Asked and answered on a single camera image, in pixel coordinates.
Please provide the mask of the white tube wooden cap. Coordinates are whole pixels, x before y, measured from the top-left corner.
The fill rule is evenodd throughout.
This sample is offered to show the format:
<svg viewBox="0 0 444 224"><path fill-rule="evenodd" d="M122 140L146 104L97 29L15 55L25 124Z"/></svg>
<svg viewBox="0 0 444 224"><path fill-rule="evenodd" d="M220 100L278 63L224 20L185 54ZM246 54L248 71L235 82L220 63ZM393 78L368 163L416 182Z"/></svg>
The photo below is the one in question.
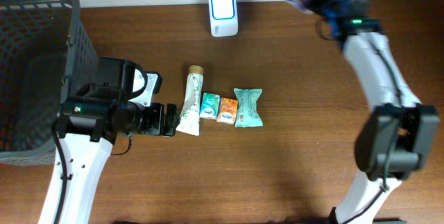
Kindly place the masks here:
<svg viewBox="0 0 444 224"><path fill-rule="evenodd" d="M177 131L199 136L200 129L200 96L203 87L204 68L198 65L189 67L185 87L185 99L180 113Z"/></svg>

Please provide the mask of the teal tissue pack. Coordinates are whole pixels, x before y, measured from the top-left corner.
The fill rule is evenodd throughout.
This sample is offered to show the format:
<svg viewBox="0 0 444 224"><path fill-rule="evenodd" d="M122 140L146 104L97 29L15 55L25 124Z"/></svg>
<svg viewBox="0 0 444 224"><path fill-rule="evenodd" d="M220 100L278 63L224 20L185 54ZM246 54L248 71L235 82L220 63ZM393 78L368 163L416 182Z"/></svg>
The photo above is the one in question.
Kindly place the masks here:
<svg viewBox="0 0 444 224"><path fill-rule="evenodd" d="M200 118L215 120L219 111L220 100L219 95L205 92L200 106Z"/></svg>

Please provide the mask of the orange tissue pack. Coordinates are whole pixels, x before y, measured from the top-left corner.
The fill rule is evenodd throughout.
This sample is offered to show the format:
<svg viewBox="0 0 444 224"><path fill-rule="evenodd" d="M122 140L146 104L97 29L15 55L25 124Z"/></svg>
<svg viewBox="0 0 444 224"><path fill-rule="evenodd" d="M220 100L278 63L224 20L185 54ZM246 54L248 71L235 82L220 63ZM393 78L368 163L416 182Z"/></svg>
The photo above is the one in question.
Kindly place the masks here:
<svg viewBox="0 0 444 224"><path fill-rule="evenodd" d="M218 123L235 124L237 117L238 100L221 98L219 113L216 118Z"/></svg>

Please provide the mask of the teal snack pouch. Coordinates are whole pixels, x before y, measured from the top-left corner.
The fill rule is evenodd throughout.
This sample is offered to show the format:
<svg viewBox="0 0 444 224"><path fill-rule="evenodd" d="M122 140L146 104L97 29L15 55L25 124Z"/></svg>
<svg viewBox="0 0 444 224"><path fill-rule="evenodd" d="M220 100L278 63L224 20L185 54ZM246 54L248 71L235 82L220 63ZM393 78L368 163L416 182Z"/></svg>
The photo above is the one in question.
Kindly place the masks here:
<svg viewBox="0 0 444 224"><path fill-rule="evenodd" d="M263 122L257 112L257 101L262 94L262 89L234 88L234 93L239 103L235 127L262 127Z"/></svg>

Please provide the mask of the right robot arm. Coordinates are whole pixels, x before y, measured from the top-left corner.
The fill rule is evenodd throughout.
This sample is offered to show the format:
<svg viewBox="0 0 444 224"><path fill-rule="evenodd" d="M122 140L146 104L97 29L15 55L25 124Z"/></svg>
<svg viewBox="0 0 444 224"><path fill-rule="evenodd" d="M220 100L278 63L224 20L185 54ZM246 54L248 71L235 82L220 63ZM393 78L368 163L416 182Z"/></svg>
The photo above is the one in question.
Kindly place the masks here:
<svg viewBox="0 0 444 224"><path fill-rule="evenodd" d="M330 223L372 223L388 196L421 170L439 125L437 109L410 90L367 0L306 0L330 26L363 88L370 116L355 142L358 172Z"/></svg>

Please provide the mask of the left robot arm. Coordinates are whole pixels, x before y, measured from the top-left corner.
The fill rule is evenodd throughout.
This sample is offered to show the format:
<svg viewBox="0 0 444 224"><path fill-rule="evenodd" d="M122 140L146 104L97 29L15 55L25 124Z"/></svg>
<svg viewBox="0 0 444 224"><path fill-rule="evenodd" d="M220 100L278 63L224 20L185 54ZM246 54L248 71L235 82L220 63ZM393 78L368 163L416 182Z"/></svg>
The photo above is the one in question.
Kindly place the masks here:
<svg viewBox="0 0 444 224"><path fill-rule="evenodd" d="M152 101L162 84L158 72L102 57L96 77L60 106L51 126L56 152L40 223L87 223L99 178L118 135L172 137L178 107Z"/></svg>

